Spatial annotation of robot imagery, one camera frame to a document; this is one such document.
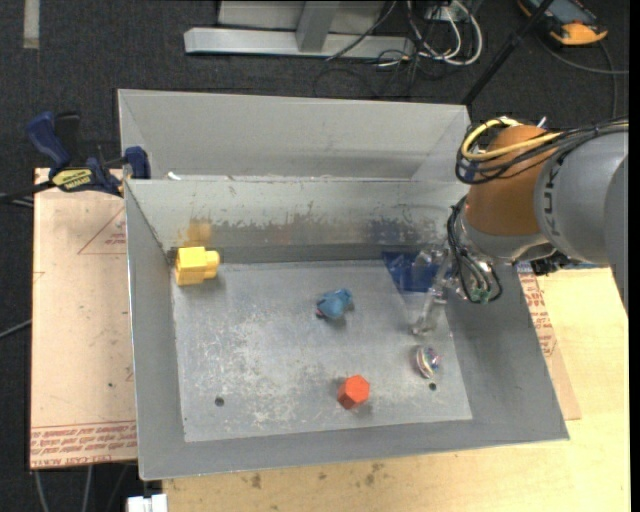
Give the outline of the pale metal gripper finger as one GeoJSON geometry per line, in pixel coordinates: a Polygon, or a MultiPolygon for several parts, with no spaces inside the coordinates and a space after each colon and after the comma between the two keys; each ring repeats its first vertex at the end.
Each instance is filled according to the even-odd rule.
{"type": "Polygon", "coordinates": [[[426,332],[433,329],[433,296],[427,294],[425,296],[424,304],[420,310],[420,313],[416,321],[411,325],[410,332],[413,335],[423,335],[426,332]]]}
{"type": "Polygon", "coordinates": [[[437,327],[439,318],[445,306],[445,300],[429,296],[424,310],[424,330],[431,331],[437,327]]]}

